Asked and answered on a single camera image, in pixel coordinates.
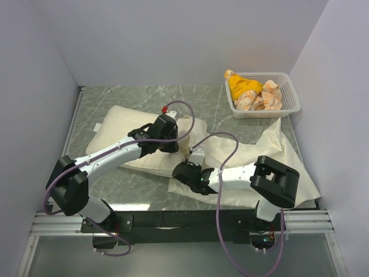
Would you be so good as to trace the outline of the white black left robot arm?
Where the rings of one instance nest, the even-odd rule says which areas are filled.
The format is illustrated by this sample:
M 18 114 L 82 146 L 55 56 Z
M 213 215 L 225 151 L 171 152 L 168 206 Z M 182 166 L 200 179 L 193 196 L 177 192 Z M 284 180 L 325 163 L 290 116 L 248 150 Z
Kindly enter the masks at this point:
M 52 198 L 66 216 L 79 214 L 95 222 L 97 228 L 108 232 L 114 228 L 115 212 L 102 199 L 89 194 L 90 184 L 107 171 L 141 159 L 157 150 L 178 151 L 178 118 L 176 112 L 162 113 L 153 123 L 134 129 L 117 143 L 93 154 L 71 159 L 58 159 L 46 185 L 43 210 L 51 215 L 47 201 Z

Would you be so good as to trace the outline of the cream satin pillowcase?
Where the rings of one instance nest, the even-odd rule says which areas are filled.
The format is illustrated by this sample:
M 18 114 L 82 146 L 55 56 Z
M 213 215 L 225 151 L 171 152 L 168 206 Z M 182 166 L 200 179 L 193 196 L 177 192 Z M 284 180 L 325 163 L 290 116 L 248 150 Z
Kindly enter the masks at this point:
M 188 159 L 173 171 L 168 190 L 208 204 L 293 209 L 320 198 L 302 161 L 271 124 L 256 144 L 199 132 L 190 137 Z

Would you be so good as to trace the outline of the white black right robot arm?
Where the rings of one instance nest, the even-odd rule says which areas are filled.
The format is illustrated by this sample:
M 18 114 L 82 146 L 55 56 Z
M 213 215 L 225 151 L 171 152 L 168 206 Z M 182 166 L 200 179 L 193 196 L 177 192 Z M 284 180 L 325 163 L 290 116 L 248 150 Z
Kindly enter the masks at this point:
M 259 156 L 255 163 L 223 170 L 202 169 L 187 160 L 174 168 L 172 177 L 204 196 L 231 190 L 256 191 L 261 199 L 256 203 L 253 224 L 266 230 L 281 209 L 295 206 L 300 174 L 268 156 Z

